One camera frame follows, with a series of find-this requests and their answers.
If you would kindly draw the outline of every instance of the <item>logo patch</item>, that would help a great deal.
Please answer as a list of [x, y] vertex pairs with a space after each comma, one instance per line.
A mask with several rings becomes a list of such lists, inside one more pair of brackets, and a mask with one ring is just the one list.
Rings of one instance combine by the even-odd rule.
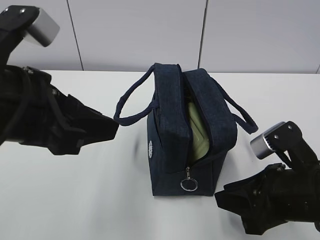
[[149, 158], [151, 159], [152, 158], [152, 141], [150, 140], [149, 141], [149, 145], [148, 145], [148, 155], [149, 155]]

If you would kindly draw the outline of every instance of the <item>navy blue bag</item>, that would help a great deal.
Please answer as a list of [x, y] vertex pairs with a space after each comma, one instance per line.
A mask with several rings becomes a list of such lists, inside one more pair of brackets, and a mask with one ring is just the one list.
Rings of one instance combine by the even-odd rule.
[[[152, 72], [155, 91], [151, 103], [136, 115], [120, 118], [129, 96]], [[230, 112], [226, 101], [244, 120]], [[195, 106], [196, 114], [190, 106]], [[190, 120], [192, 114], [198, 116], [194, 122]], [[145, 116], [148, 116], [148, 159], [154, 196], [213, 196], [227, 152], [237, 141], [236, 123], [249, 134], [258, 130], [248, 113], [206, 70], [182, 72], [180, 66], [174, 64], [155, 63], [120, 98], [114, 120], [129, 126]], [[201, 119], [199, 129], [205, 129], [208, 149], [195, 160], [194, 143], [199, 139], [194, 139], [198, 131], [194, 125], [198, 119]]]

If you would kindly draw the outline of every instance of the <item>green object inside bag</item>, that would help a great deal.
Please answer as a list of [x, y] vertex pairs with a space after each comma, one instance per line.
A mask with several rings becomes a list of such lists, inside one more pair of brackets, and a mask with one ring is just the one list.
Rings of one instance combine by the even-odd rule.
[[205, 125], [193, 102], [188, 103], [189, 123], [193, 132], [192, 158], [191, 162], [196, 162], [207, 154], [210, 142]]

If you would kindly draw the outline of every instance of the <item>metal ring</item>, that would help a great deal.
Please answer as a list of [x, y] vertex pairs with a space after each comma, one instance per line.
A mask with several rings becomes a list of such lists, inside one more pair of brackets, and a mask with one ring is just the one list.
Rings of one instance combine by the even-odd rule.
[[[184, 187], [184, 184], [183, 184], [185, 181], [192, 181], [192, 182], [194, 182], [194, 183], [195, 183], [194, 189], [185, 188], [185, 187]], [[195, 179], [193, 179], [193, 178], [185, 178], [185, 179], [183, 179], [183, 180], [180, 182], [180, 186], [181, 186], [181, 188], [182, 188], [183, 190], [185, 190], [185, 191], [187, 191], [187, 192], [194, 192], [195, 190], [198, 189], [198, 182], [197, 182], [197, 180], [195, 180]]]

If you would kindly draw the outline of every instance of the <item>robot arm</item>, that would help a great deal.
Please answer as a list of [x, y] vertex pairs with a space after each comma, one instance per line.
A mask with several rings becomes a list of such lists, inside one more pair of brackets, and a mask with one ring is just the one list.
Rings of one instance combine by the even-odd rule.
[[291, 169], [271, 164], [225, 185], [215, 194], [218, 207], [240, 215], [247, 234], [262, 235], [289, 221], [312, 222], [319, 230], [320, 164], [299, 127], [281, 122], [252, 140], [251, 147], [259, 159], [276, 153]]
[[35, 6], [13, 5], [0, 14], [0, 145], [12, 141], [76, 155], [84, 145], [114, 139], [119, 125], [64, 95], [51, 85], [51, 75], [7, 65], [24, 38], [46, 47], [58, 32], [52, 18]]

